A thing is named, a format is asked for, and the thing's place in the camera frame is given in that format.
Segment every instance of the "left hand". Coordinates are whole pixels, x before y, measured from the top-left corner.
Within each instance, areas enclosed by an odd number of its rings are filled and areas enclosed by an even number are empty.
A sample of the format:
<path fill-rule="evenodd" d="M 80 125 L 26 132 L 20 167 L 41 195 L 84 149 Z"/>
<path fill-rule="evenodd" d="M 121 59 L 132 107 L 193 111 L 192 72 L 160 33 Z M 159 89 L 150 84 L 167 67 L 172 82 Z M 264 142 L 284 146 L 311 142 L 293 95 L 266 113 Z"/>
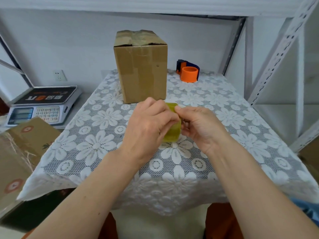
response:
<path fill-rule="evenodd" d="M 119 152 L 123 158 L 142 167 L 153 157 L 171 126 L 179 120 L 163 100 L 148 97 L 134 109 Z"/>

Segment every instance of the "hand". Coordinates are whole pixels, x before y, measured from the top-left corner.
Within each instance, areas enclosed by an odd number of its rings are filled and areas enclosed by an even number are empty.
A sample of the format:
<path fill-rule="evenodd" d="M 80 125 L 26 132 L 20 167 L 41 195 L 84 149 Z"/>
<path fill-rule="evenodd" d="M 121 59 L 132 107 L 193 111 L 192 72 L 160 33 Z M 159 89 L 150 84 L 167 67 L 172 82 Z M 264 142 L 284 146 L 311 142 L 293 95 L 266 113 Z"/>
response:
<path fill-rule="evenodd" d="M 232 138 L 213 112 L 203 107 L 175 107 L 182 118 L 181 133 L 188 136 L 206 155 L 212 154 L 214 147 Z"/>
<path fill-rule="evenodd" d="M 119 150 L 140 168 L 153 157 L 165 134 L 179 120 L 163 100 L 149 97 L 134 109 Z"/>

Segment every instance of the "cardboard box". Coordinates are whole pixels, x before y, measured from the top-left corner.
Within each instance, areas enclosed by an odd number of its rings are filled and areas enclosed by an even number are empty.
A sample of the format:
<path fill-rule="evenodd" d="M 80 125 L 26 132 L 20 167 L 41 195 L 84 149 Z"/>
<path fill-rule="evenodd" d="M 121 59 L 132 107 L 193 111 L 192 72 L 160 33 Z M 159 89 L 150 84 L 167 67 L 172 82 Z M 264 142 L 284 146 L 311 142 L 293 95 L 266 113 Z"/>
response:
<path fill-rule="evenodd" d="M 319 184 L 319 137 L 301 149 L 299 157 Z"/>
<path fill-rule="evenodd" d="M 0 134 L 0 217 L 18 204 L 26 179 L 59 135 L 38 117 Z"/>
<path fill-rule="evenodd" d="M 125 103 L 166 98 L 167 44 L 148 30 L 119 31 L 114 54 Z"/>

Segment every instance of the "floor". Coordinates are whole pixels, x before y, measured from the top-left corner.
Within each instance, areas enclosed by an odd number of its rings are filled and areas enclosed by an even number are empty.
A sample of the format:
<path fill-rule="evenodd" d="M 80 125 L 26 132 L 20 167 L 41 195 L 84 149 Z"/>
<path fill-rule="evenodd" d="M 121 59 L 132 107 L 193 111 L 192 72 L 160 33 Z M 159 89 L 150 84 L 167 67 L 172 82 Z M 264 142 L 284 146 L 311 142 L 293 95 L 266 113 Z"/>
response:
<path fill-rule="evenodd" d="M 112 211 L 119 239 L 202 239 L 209 204 L 163 217 L 144 208 Z M 21 232 L 0 227 L 0 239 L 20 239 Z"/>

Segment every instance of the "orange pants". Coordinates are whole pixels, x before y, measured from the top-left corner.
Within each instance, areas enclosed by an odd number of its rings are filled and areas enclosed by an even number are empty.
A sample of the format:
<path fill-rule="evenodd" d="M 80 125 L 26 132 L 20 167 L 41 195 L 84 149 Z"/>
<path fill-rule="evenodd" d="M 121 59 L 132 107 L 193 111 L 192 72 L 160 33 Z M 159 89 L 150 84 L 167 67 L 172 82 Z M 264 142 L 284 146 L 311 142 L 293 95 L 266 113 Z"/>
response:
<path fill-rule="evenodd" d="M 229 203 L 214 203 L 206 214 L 206 239 L 244 239 L 233 209 Z M 32 231 L 22 237 L 27 238 Z M 116 222 L 111 213 L 108 214 L 101 228 L 98 239 L 118 239 Z"/>

